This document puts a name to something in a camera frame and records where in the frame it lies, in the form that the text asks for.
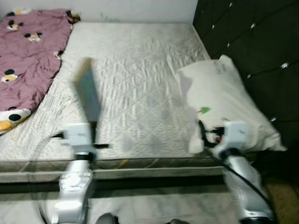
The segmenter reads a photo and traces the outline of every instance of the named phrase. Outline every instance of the tiled floor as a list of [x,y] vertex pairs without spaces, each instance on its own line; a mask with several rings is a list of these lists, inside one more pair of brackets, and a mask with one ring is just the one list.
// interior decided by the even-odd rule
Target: tiled floor
[[[50,192],[46,206],[52,214],[58,193]],[[89,224],[112,212],[121,224],[164,224],[179,218],[190,224],[237,224],[225,186],[131,189],[96,192],[91,199]],[[2,224],[42,224],[30,194],[0,195]]]

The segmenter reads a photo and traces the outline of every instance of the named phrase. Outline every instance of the mattress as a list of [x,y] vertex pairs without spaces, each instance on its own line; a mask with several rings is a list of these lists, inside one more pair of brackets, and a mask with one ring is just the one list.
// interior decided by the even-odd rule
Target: mattress
[[96,178],[219,174],[204,155],[188,153],[190,127],[174,78],[177,69],[210,59],[190,24],[85,23],[74,25],[62,66],[38,110],[0,137],[0,182],[50,181],[73,159],[57,139],[68,124],[84,122],[70,81],[92,57],[101,103]]

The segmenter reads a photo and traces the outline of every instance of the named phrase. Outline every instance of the white wall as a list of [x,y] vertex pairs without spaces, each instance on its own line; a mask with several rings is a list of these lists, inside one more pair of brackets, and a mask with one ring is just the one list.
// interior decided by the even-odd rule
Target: white wall
[[0,0],[0,18],[13,9],[69,8],[82,21],[190,22],[198,0]]

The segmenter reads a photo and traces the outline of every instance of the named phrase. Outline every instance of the pillow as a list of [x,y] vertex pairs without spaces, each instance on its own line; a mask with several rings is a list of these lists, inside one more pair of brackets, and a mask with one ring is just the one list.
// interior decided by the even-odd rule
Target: pillow
[[222,55],[219,60],[199,61],[183,67],[178,70],[177,79],[193,127],[190,153],[200,153],[204,148],[199,120],[209,142],[221,140],[224,120],[243,120],[249,125],[246,151],[286,150],[281,145],[279,132],[246,92],[229,57]]

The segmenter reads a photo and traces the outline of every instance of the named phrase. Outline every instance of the bed frame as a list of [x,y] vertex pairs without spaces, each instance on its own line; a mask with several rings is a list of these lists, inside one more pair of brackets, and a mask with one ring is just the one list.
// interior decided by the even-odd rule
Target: bed frame
[[198,1],[193,25],[211,58],[233,59],[248,93],[289,148],[261,153],[260,166],[288,165],[299,156],[298,15],[296,0]]

